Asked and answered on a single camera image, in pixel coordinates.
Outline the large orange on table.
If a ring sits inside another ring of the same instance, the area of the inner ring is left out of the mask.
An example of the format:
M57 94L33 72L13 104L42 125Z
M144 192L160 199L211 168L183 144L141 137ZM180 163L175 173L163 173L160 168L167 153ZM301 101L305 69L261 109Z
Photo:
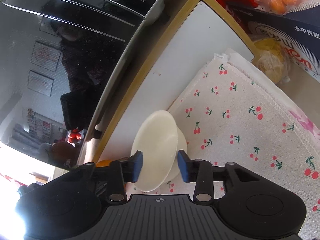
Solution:
M101 160L99 162L96 163L96 167L108 167L110 165L110 163L112 163L113 160Z

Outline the cream bowl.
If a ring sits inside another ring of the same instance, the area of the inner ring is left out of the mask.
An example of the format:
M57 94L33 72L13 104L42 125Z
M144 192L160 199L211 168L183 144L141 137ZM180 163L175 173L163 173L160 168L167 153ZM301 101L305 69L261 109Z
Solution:
M137 151L143 154L136 187L140 191L151 192L178 176L177 153L180 150L188 152L187 141L174 117L164 110L148 116L131 148L131 155Z

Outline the bag of bread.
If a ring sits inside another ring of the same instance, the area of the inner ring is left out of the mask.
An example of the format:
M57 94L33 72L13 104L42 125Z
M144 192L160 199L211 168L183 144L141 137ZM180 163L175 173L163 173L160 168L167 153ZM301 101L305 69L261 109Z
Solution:
M260 54L255 66L274 84L289 82L291 62L281 44L273 38L259 38L253 43Z

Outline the Ganten water carton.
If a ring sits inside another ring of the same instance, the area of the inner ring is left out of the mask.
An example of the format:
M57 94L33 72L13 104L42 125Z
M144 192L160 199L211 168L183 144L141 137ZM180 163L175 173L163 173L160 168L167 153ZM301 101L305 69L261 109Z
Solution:
M232 4L249 33L278 41L291 61L319 81L319 6L286 15Z

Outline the cherry print tablecloth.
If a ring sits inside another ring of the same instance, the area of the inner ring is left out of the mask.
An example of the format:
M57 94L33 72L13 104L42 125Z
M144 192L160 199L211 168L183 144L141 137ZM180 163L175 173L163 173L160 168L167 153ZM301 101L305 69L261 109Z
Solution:
M235 162L290 190L306 205L302 239L319 239L319 141L290 114L299 108L240 54L216 55L169 112L188 155Z

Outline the black microwave oven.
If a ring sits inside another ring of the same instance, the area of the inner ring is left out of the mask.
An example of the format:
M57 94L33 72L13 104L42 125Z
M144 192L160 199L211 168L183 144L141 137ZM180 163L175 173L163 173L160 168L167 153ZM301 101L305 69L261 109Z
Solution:
M164 0L1 0L1 142L69 170L83 158Z

